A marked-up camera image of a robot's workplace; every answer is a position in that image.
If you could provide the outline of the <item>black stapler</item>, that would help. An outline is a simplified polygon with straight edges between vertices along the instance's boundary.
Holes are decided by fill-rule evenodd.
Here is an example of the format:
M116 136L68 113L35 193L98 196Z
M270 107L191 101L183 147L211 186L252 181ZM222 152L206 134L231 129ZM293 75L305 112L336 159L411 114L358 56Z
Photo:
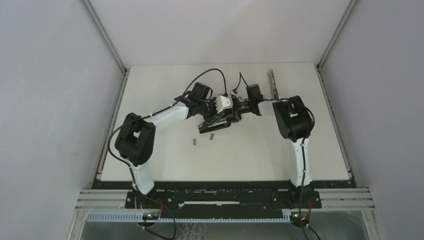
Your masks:
M227 121L211 122L211 123L203 122L198 125L198 130L200 134L205 134L205 133L229 128L230 126L231 126L231 123Z

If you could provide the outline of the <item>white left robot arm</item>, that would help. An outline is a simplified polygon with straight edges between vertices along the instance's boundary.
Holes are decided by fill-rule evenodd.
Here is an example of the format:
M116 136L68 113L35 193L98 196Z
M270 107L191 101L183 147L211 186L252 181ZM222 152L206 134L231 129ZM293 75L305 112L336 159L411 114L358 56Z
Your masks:
M114 148L119 153L116 159L129 167L132 186L139 192L136 200L143 208L153 207L157 200L151 191L155 184L148 163L153 154L156 132L192 116L214 116L233 106L227 94L209 98L210 91L210 87L197 82L191 91L177 96L162 110L147 116L129 113L115 130L118 135Z

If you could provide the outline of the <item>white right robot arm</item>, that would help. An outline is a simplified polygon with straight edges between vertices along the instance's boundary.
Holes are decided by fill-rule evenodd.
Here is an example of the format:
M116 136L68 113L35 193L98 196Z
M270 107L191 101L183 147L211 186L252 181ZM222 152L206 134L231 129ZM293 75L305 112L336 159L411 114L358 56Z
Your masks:
M280 135L288 141L292 168L289 181L296 188L289 194L289 203L295 208L302 208L308 203L309 195L301 188L312 182L308 144L315 126L315 116L299 95L267 99L257 84L246 89L248 98L244 100L239 100L235 95L218 96L215 99L217 113L222 114L228 123L241 120L241 116L247 113L275 117Z

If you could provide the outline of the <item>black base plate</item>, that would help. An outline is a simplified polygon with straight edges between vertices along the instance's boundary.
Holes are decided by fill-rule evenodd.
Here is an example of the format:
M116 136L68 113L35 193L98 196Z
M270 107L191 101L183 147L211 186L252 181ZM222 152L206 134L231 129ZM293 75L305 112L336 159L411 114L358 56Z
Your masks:
M157 181L147 197L132 192L130 181L96 180L94 190L123 190L125 208L156 209L171 218L276 217L283 210L321 209L324 190L355 189L352 180L318 180L295 188L280 181Z

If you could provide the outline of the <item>aluminium frame rail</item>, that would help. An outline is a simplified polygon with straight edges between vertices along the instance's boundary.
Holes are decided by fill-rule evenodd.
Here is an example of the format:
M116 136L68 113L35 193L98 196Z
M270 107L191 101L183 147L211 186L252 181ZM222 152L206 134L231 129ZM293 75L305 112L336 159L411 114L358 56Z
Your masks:
M116 79L117 87L113 91L112 98L109 102L106 103L106 109L108 110L107 122L105 126L105 132L100 146L99 155L94 165L94 170L92 174L91 183L93 184L97 180L97 175L103 169L103 164L107 156L107 143L108 139L113 131L114 122L116 120L117 111L119 110L120 100L122 99L122 94L127 81L127 68L115 46L112 38L110 37L105 25L102 23L102 20L90 0L81 0L82 7L84 8L87 16L89 17L94 29L96 30L98 36L100 37L104 47L108 51L109 55L113 59L115 65L119 69L119 78Z

